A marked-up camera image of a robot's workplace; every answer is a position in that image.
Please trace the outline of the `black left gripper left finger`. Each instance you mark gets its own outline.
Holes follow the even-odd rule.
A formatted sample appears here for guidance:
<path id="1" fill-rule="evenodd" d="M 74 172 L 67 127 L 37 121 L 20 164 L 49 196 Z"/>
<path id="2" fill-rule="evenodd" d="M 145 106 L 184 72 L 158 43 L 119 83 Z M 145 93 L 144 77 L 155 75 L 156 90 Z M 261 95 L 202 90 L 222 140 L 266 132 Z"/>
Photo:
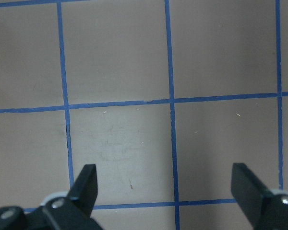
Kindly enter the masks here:
<path id="1" fill-rule="evenodd" d="M 101 230 L 91 218 L 98 195 L 94 164 L 86 164 L 65 196 L 30 213 L 18 206 L 0 207 L 0 230 Z"/>

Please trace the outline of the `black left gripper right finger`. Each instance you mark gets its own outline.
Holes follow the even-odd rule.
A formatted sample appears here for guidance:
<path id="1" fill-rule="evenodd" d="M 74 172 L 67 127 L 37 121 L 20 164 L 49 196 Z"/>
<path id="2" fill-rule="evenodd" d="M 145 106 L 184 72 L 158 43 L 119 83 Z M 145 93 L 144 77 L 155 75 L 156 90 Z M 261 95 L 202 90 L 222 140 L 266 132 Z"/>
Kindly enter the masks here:
<path id="1" fill-rule="evenodd" d="M 288 230 L 288 191 L 269 189 L 244 163 L 234 163 L 231 193 L 254 230 Z"/>

